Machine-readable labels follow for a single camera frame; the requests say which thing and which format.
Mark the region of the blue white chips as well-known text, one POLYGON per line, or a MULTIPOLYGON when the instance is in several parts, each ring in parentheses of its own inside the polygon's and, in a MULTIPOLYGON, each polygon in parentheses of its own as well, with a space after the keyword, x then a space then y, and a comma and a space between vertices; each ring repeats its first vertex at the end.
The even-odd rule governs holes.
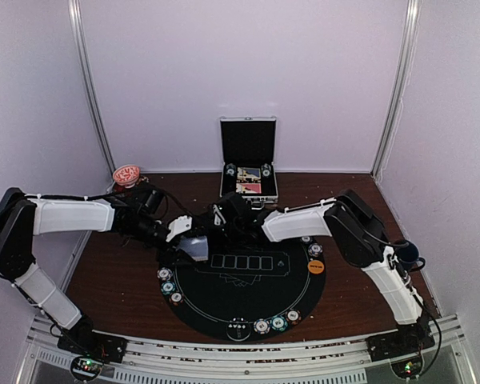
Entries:
POLYGON ((173 272, 171 269, 163 267, 158 270, 157 277, 160 282, 167 282, 172 279, 173 272))
POLYGON ((270 322, 263 318, 260 318, 254 322, 253 328, 257 334, 268 334, 270 332, 270 322))
POLYGON ((308 255, 311 258, 318 258, 323 253, 323 247, 322 247, 322 245, 320 245, 318 243, 312 243, 308 246, 307 251, 308 251, 308 255))

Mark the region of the grey blue card deck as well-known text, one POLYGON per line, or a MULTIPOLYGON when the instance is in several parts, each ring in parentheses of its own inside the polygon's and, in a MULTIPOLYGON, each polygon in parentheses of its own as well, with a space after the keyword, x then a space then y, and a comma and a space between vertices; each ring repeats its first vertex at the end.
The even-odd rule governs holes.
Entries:
POLYGON ((188 254, 196 262, 205 262, 209 258, 207 236, 181 238, 177 249, 188 254))

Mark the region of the orange chips seat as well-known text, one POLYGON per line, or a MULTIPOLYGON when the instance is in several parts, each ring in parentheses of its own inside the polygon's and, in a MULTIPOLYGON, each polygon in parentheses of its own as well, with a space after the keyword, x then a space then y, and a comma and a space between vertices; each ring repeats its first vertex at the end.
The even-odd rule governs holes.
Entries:
POLYGON ((173 292, 170 296, 169 296, 169 301, 172 305, 174 306, 179 306, 183 303, 184 301, 184 297, 183 295, 180 293, 180 292, 173 292))
POLYGON ((302 316, 299 310, 291 309, 286 312, 286 320, 291 325, 297 325, 302 320, 302 316))

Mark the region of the orange big blind button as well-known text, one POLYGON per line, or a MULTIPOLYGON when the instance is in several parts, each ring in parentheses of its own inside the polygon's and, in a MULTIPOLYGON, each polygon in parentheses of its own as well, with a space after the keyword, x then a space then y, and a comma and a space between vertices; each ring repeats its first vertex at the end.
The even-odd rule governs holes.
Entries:
POLYGON ((325 264, 320 260, 313 259, 308 262, 307 269, 311 274, 322 274, 325 272, 325 264))

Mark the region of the clear round dealer button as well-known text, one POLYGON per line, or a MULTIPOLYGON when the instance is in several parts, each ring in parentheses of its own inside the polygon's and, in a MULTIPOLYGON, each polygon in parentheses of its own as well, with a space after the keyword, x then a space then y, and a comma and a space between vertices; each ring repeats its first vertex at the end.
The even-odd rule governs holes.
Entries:
POLYGON ((235 317, 229 321, 226 327, 226 336, 234 342, 244 342, 251 335, 251 327, 247 320, 235 317))

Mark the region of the blue white chips front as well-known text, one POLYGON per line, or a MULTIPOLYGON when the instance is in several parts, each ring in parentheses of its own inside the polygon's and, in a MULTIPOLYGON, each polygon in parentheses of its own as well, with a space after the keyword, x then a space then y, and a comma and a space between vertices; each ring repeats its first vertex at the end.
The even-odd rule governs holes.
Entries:
POLYGON ((254 322, 253 328, 257 334, 268 334, 270 332, 270 322, 263 318, 260 318, 254 322))

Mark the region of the green chips front seat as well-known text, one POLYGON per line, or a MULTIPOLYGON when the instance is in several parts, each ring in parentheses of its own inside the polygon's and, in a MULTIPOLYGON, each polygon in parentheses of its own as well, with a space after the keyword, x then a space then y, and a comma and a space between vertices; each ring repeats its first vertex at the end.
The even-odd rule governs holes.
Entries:
POLYGON ((270 320, 272 330, 283 332, 288 327, 288 322, 284 316, 274 316, 270 320))

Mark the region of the orange chips front seat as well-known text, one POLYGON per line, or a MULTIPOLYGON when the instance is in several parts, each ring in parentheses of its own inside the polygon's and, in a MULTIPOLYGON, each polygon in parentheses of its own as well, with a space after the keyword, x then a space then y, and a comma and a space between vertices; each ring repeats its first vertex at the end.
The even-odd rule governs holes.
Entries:
POLYGON ((302 320, 302 316, 299 310, 291 309, 286 312, 286 320, 291 325, 297 325, 302 320))

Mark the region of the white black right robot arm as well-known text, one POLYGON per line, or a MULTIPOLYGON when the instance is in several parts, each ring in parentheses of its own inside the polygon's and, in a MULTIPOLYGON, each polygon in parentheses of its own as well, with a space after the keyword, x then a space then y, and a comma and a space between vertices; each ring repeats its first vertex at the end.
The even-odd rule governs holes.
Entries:
POLYGON ((306 206, 259 209, 228 193, 202 217, 209 231, 236 242, 331 237, 343 259, 365 272, 390 306, 399 352, 408 354, 424 341, 432 316, 410 275, 426 261, 411 241, 391 242, 382 220, 353 190, 306 206))

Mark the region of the left chip stack in case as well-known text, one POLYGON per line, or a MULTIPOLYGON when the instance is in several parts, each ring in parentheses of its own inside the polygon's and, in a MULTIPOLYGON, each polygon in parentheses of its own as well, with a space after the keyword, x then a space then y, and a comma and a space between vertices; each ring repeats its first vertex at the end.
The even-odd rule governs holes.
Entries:
POLYGON ((235 177, 237 174, 237 167, 235 164, 227 164, 225 168, 225 175, 235 177))

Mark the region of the round black poker mat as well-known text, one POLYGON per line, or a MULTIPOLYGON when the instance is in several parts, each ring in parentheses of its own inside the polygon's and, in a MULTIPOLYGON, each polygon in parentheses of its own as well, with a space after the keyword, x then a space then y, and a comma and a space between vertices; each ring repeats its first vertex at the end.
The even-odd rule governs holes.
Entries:
POLYGON ((322 274, 311 274, 307 269, 310 260, 325 264, 323 253, 318 258, 308 255, 308 246, 318 243, 317 237, 305 244, 301 238, 260 245, 231 245, 218 242, 206 234, 209 258, 195 267, 169 268, 175 292, 184 301, 174 306, 165 297, 176 316, 197 332, 227 340, 226 327, 230 320, 241 317, 251 327, 251 335, 244 342, 261 341, 295 327, 279 332, 272 330, 260 335, 253 324, 263 318, 286 317, 291 309, 299 310, 302 320, 308 316, 321 299, 326 283, 326 269, 322 274))

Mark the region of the right chip stack in case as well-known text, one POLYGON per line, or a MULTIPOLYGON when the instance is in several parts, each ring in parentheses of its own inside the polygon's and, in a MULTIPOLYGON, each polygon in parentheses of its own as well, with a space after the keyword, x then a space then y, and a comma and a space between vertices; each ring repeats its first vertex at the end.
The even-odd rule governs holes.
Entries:
POLYGON ((261 175, 263 178, 268 178, 272 175, 272 166, 270 164, 263 164, 261 167, 261 175))

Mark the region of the red floral plate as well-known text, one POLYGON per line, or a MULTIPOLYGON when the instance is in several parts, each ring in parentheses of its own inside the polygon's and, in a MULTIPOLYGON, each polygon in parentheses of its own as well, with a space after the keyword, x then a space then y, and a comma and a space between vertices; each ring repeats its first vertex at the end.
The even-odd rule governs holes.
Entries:
POLYGON ((127 175, 122 177, 120 175, 113 176, 114 184, 112 186, 112 192, 130 192, 134 189, 140 188, 148 183, 149 179, 145 176, 137 175, 127 175))

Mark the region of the dark blue mug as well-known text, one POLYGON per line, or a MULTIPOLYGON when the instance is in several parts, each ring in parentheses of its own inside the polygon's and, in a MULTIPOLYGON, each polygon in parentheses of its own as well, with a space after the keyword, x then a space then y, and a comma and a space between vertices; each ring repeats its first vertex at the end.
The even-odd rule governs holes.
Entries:
POLYGON ((411 241, 397 240, 394 248, 397 259, 407 272, 419 271, 425 266, 426 260, 420 256, 418 248, 411 241))

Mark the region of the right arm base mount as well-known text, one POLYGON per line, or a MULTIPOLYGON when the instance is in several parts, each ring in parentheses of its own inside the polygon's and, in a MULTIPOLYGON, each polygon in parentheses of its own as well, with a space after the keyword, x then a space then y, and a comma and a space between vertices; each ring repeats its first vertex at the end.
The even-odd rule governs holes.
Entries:
POLYGON ((397 325, 397 329, 386 334, 376 334, 366 339, 372 362, 392 359, 417 353, 435 345, 429 322, 431 317, 423 314, 410 325, 397 325))

